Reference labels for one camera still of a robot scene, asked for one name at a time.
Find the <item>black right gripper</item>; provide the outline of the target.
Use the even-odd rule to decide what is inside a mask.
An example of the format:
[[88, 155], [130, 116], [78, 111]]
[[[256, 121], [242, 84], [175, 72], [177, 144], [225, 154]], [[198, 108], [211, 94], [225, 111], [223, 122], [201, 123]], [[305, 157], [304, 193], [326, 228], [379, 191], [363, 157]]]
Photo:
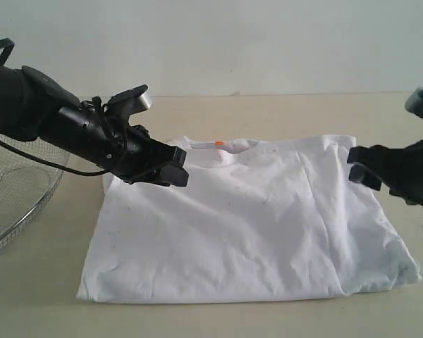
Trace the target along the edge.
[[[390, 195], [423, 206], [423, 140], [405, 148], [356, 146], [349, 150], [347, 163], [353, 165], [348, 178], [351, 182], [375, 191], [385, 185]], [[363, 166], [381, 167], [381, 173], [377, 178]]]

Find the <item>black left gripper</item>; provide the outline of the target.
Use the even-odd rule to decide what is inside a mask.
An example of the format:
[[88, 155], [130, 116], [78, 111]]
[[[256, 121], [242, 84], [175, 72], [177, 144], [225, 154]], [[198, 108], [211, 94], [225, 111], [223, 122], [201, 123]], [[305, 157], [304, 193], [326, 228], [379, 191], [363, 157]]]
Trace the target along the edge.
[[91, 122], [91, 162], [99, 168], [92, 176], [111, 173], [128, 184], [186, 187], [186, 155], [179, 146], [152, 139], [141, 125], [116, 119]]

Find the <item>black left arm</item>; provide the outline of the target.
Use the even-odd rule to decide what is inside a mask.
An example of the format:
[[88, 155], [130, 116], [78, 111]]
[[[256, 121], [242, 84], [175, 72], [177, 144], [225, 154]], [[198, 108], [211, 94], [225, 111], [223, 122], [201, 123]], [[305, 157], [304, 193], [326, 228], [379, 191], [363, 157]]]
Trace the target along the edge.
[[186, 152], [129, 123], [152, 105], [147, 90], [143, 84], [105, 104], [98, 96], [81, 101], [34, 68], [0, 65], [0, 134], [21, 142], [42, 139], [128, 184], [184, 187]]

